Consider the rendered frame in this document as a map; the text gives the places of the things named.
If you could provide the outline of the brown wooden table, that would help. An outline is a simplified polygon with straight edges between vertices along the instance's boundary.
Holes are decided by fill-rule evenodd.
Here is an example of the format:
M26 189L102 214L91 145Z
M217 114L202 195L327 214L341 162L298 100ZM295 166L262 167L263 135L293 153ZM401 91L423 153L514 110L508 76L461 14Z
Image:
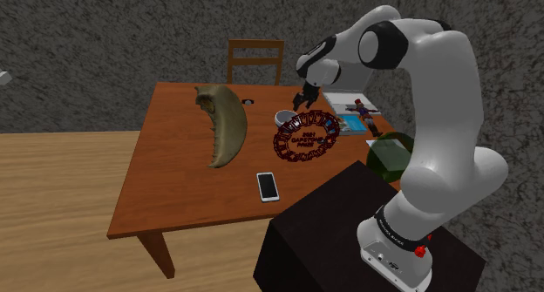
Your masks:
M306 162L279 158L275 114L291 107L296 86L231 85L245 108L248 133L237 156L211 168L214 135L195 104L194 83L159 82L115 207L109 239L137 237L166 278L175 268L165 232L274 217L369 151L365 135L341 136L327 153ZM262 202L257 173L271 172L279 201Z

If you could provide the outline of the white bowl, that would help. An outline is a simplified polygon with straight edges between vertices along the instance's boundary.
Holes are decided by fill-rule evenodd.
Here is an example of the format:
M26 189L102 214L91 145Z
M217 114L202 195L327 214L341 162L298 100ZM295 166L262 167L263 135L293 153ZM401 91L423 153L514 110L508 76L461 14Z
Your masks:
M286 122L291 121L297 115L296 112L290 110L281 110L275 114L275 124L277 127L281 127Z

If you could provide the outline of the red blue nutcracker figure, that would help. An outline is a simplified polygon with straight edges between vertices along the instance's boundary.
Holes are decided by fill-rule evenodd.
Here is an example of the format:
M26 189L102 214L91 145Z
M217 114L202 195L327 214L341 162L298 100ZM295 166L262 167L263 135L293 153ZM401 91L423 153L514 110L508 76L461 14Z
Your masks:
M375 122L373 120L373 117L371 116L371 112L377 112L377 110L371 110L366 108L360 98L355 99L354 103L355 103L355 107L346 108L346 111L357 112L359 116L363 119L364 123L371 130L372 135L375 138L380 137L383 133L377 129Z

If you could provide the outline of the olive claw-shaped figure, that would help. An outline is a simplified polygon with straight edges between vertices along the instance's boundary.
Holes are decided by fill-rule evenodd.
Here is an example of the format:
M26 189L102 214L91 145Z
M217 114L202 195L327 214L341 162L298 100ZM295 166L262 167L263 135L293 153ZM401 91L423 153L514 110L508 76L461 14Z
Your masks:
M241 100L225 85L195 86L195 104L212 121L214 151L212 168L221 168L231 162L241 150L248 130L248 121Z

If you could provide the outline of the green translucent round bowl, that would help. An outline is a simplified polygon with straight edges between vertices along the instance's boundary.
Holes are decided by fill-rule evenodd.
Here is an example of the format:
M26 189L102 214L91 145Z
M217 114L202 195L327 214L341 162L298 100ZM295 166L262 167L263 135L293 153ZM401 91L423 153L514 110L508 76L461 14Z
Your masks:
M367 145L366 166L388 183L399 180L411 159L414 139L402 132L388 132L367 140Z

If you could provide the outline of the dark robot stand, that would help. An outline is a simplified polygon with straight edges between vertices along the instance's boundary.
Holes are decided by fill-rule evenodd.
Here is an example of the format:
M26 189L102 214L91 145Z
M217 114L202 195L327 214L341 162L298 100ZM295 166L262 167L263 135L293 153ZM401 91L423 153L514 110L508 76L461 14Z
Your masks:
M400 292L360 256L358 224L397 190L356 161L273 218L255 266L262 292Z

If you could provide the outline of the white smartphone with black screen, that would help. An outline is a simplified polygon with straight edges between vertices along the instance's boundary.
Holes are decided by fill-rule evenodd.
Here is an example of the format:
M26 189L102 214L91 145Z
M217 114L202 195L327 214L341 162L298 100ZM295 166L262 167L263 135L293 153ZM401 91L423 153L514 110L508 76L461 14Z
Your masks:
M262 202L279 201L280 195L275 183L275 176L271 172L257 173L259 193Z

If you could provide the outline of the blue book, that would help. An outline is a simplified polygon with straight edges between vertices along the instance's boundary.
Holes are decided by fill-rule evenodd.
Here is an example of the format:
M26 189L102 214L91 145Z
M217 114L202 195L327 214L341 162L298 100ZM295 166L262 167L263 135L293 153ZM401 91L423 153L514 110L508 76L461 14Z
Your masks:
M341 136L365 135L368 131L365 124L357 115L338 115L337 122L340 127Z

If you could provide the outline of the brown wooden chair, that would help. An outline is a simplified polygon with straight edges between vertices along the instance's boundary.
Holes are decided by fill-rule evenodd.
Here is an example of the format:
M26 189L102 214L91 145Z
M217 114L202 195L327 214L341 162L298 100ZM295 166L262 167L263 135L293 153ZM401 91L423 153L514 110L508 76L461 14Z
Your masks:
M235 49L277 49L276 57L270 58L235 58ZM227 83L233 83L233 67L238 65L275 65L275 85L280 84L282 75L282 58L284 41L279 39L229 39L228 40L228 70Z

